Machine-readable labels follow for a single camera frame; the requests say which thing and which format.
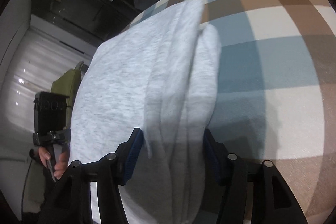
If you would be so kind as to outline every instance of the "human hand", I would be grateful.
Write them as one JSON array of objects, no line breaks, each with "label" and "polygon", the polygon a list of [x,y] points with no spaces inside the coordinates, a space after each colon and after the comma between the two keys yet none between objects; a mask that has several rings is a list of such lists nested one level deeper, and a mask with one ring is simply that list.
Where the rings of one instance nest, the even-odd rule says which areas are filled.
[{"label": "human hand", "polygon": [[[51,155],[49,154],[48,150],[45,147],[39,147],[39,156],[42,164],[47,168],[47,160],[51,159]],[[58,180],[61,178],[61,176],[68,167],[69,157],[70,157],[69,150],[66,150],[65,152],[59,155],[58,163],[56,163],[54,167],[55,169],[54,176]]]}]

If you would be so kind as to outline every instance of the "gray cloth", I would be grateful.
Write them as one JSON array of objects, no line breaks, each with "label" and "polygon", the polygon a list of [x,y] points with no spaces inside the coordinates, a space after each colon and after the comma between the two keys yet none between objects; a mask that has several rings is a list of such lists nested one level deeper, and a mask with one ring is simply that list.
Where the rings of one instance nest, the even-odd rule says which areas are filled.
[{"label": "gray cloth", "polygon": [[[132,179],[119,187],[130,224],[191,223],[200,207],[221,52],[216,29],[200,28],[202,12],[201,0],[179,3],[103,43],[78,90],[70,162],[97,161],[144,131]],[[100,223],[95,185],[91,204]]]}]

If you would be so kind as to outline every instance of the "checkered tablecloth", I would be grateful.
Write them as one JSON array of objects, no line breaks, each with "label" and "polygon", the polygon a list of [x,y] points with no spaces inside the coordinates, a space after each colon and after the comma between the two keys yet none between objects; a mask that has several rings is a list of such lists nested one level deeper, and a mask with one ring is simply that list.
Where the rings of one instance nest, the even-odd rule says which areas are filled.
[{"label": "checkered tablecloth", "polygon": [[[160,0],[130,26],[184,0]],[[204,0],[221,37],[209,128],[230,152],[271,159],[310,223],[336,204],[336,14],[327,0]]]}]

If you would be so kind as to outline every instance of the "folded garment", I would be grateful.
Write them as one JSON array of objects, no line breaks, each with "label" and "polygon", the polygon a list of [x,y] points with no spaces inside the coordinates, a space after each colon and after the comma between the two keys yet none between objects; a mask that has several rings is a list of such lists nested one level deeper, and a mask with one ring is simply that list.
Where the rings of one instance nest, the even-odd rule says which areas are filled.
[{"label": "folded garment", "polygon": [[[79,87],[70,162],[97,161],[135,127],[144,132],[132,179],[119,187],[130,224],[192,223],[199,210],[221,53],[202,12],[201,0],[185,1],[103,43]],[[91,204],[100,223],[94,184]]]}]

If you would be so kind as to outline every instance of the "metal screw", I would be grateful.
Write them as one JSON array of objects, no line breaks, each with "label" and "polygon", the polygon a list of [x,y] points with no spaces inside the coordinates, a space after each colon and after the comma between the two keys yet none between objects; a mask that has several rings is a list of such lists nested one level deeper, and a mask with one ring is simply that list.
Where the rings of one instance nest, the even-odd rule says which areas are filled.
[{"label": "metal screw", "polygon": [[272,167],[273,163],[270,160],[265,160],[264,165],[267,166],[267,167]]},{"label": "metal screw", "polygon": [[78,167],[79,165],[81,164],[81,162],[79,161],[79,160],[74,160],[73,162],[72,162],[72,167]]},{"label": "metal screw", "polygon": [[116,157],[117,157],[117,156],[116,156],[115,153],[110,153],[110,154],[107,154],[107,155],[106,155],[106,158],[107,158],[108,160],[114,160]]},{"label": "metal screw", "polygon": [[231,154],[227,155],[227,158],[230,159],[230,160],[236,160],[237,159],[237,155],[231,153]]}]

